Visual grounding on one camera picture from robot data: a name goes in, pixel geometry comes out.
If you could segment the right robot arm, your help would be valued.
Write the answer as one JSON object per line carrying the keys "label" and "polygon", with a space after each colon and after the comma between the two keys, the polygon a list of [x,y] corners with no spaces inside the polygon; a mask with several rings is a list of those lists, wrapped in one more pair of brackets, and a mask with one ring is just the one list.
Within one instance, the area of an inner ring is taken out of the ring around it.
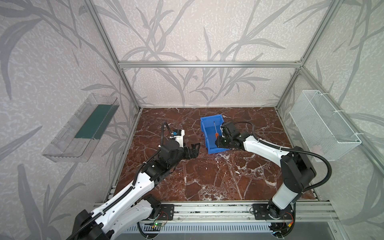
{"label": "right robot arm", "polygon": [[267,212],[272,219],[281,218],[294,203],[307,191],[316,171],[300,147],[285,149],[266,142],[255,134],[240,133],[234,123],[224,122],[215,144],[220,148],[239,149],[259,155],[281,168],[283,183],[271,198]]}

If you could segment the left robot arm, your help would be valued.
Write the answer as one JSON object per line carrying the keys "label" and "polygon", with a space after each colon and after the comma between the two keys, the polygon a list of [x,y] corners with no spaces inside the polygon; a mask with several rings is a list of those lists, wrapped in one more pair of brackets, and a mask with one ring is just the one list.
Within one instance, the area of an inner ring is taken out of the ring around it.
{"label": "left robot arm", "polygon": [[182,160],[198,157],[200,144],[185,147],[169,140],[139,167],[134,179],[110,200],[75,218],[70,240],[115,240],[134,224],[154,218],[161,203],[149,192],[172,173]]}

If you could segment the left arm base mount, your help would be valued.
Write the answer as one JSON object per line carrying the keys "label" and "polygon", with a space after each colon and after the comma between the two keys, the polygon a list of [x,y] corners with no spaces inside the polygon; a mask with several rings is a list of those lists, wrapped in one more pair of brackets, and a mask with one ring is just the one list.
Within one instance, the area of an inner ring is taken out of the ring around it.
{"label": "left arm base mount", "polygon": [[171,221],[174,218],[175,205],[173,204],[161,204],[155,208],[155,212],[152,213],[146,221]]}

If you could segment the blue plastic bin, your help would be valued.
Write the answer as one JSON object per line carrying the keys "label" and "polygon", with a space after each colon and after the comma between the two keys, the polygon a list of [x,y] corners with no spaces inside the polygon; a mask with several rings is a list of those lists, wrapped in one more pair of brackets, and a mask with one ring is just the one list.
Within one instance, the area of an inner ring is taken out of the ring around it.
{"label": "blue plastic bin", "polygon": [[218,148],[215,144],[215,129],[214,129],[214,121],[218,125],[219,135],[222,135],[222,131],[220,126],[224,123],[224,119],[222,115],[214,115],[208,117],[202,117],[201,120],[201,130],[205,136],[205,146],[208,150],[208,154],[216,154],[224,151],[228,151],[229,149]]}

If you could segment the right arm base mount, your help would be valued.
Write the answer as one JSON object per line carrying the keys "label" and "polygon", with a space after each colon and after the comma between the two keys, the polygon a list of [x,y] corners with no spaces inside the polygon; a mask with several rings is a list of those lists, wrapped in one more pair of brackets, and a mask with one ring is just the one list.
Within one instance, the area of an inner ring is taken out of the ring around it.
{"label": "right arm base mount", "polygon": [[271,207],[269,204],[252,204],[250,213],[254,215],[255,220],[265,221],[283,221],[294,219],[294,207],[288,205],[285,209],[280,210],[277,207]]}

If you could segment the orange handled screwdriver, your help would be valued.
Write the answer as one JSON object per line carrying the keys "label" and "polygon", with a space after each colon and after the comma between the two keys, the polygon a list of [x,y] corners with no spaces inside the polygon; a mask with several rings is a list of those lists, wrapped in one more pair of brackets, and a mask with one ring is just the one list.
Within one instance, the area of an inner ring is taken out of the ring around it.
{"label": "orange handled screwdriver", "polygon": [[218,125],[214,121],[214,129],[215,129],[215,138],[218,139],[219,137],[219,131],[218,131]]}

